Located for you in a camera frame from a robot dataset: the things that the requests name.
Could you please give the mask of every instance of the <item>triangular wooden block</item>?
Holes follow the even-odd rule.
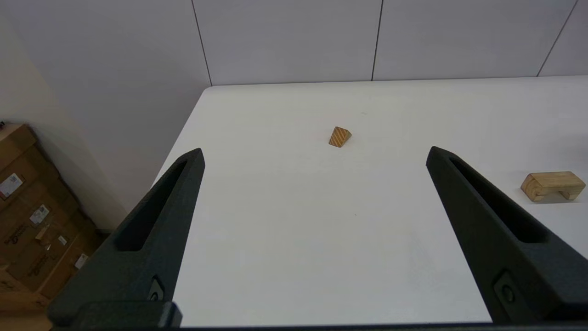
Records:
[[[333,134],[331,135],[331,139],[329,140],[329,145],[341,147],[345,144],[349,137],[351,137],[351,132],[349,132],[349,130],[335,127]]]

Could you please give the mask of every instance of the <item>cardboard box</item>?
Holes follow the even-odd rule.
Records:
[[[0,170],[6,168],[35,142],[35,136],[25,124],[5,125],[0,130]]]
[[[49,163],[35,146],[0,171],[0,211],[39,177]]]
[[[102,240],[96,234],[96,225],[82,214],[77,213],[77,216],[72,216],[72,221],[78,224],[80,235],[83,236],[84,245],[88,250],[94,252],[102,244]]]
[[[63,259],[59,261],[47,281],[39,289],[40,294],[53,299],[67,282],[76,275],[78,270],[84,266],[97,248],[93,244],[95,239],[91,236],[95,236],[95,234],[90,234],[90,237],[88,237],[88,234],[80,233],[76,237],[64,254]]]
[[[12,290],[0,292],[0,311],[14,310],[42,310],[49,305],[59,291],[64,288],[67,282],[74,277],[78,270],[89,260],[89,257],[95,252],[97,247],[95,243],[98,237],[91,228],[85,227],[74,240],[58,262],[57,266],[51,271],[46,280],[41,284],[39,290],[31,292],[20,282],[12,278],[17,286]],[[0,273],[0,284],[3,284]]]
[[[0,211],[0,238],[6,235],[14,224],[26,214],[30,207],[33,207],[39,199],[59,178],[57,169],[50,165],[43,174],[26,188],[15,200]]]
[[[0,291],[35,292],[65,254],[77,236],[77,226],[70,223],[48,245],[33,240],[18,259],[0,269]]]
[[[15,261],[26,245],[47,225],[62,230],[77,208],[78,203],[59,180],[55,180],[34,203],[29,204],[22,199],[14,201],[6,210],[7,218],[0,219],[0,223],[9,227],[0,235],[0,259],[4,263]]]
[[[53,242],[61,234],[73,239],[79,233],[86,231],[88,227],[87,221],[82,217],[80,212],[75,212],[65,225],[59,223],[48,223],[43,226],[41,231],[36,235],[37,240],[41,245],[48,245]]]

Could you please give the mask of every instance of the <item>striped wooden block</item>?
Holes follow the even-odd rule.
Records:
[[[541,201],[549,194],[559,193],[567,200],[574,200],[586,184],[571,171],[554,173],[531,173],[525,178],[520,189],[531,199]]]
[[[349,137],[351,137],[351,132],[349,132],[349,130],[340,127],[335,127],[335,129],[333,130],[333,134],[331,135],[331,139],[329,140],[329,145],[341,147],[345,144]]]

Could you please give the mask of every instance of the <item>wooden block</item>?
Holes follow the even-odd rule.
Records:
[[[345,142],[351,137],[351,132],[344,128],[335,127],[333,130],[333,134],[331,134],[331,139],[329,140],[329,145],[333,145],[335,147],[341,147],[345,144]]]
[[[531,173],[527,175],[520,189],[531,199],[541,201],[545,196],[560,193],[568,200],[574,200],[586,184],[571,171],[554,173]]]

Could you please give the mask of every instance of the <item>floor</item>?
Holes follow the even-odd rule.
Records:
[[[48,331],[51,322],[45,312],[0,313],[0,330]]]

